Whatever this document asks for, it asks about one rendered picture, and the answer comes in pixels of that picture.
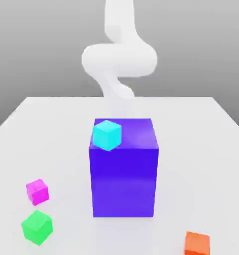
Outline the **small cyan cube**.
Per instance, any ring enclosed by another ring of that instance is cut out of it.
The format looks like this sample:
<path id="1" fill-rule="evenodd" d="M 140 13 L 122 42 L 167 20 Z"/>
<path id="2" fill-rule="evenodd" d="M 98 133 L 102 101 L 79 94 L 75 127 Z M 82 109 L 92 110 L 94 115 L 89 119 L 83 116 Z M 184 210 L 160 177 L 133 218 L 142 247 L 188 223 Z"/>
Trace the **small cyan cube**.
<path id="1" fill-rule="evenodd" d="M 93 126 L 92 144 L 105 151 L 122 144 L 122 125 L 109 120 L 103 120 Z"/>

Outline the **small magenta cube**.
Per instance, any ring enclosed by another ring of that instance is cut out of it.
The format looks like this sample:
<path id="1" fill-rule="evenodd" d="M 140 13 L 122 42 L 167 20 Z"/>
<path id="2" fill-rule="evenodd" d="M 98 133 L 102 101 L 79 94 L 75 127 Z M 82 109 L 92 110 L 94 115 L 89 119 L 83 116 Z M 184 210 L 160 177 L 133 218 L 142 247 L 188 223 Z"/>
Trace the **small magenta cube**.
<path id="1" fill-rule="evenodd" d="M 42 179 L 26 184 L 27 195 L 34 206 L 49 200 L 48 186 Z"/>

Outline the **small green cube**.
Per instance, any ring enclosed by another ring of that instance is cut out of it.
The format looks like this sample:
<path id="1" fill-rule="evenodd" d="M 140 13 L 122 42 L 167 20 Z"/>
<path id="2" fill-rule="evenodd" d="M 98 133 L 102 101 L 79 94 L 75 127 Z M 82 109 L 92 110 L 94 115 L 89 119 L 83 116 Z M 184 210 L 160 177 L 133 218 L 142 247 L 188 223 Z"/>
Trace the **small green cube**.
<path id="1" fill-rule="evenodd" d="M 52 219 L 47 214 L 35 210 L 22 223 L 24 237 L 41 245 L 53 232 Z"/>

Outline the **small orange cube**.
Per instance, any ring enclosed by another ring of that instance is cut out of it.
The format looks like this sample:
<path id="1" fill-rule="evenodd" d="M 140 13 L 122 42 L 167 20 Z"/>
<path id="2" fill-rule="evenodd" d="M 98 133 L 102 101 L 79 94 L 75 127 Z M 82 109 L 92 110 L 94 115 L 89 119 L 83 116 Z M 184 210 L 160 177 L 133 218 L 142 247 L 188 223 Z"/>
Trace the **small orange cube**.
<path id="1" fill-rule="evenodd" d="M 204 234 L 187 232 L 184 255 L 210 255 L 210 237 Z"/>

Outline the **large purple box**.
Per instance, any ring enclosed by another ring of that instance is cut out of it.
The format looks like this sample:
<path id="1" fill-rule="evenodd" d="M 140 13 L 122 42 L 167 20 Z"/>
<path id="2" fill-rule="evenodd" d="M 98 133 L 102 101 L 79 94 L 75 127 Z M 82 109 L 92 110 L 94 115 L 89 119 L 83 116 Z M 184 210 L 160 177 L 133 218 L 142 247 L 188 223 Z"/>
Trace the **large purple box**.
<path id="1" fill-rule="evenodd" d="M 159 146 L 152 119 L 110 121 L 122 126 L 121 145 L 89 145 L 93 216 L 153 217 Z"/>

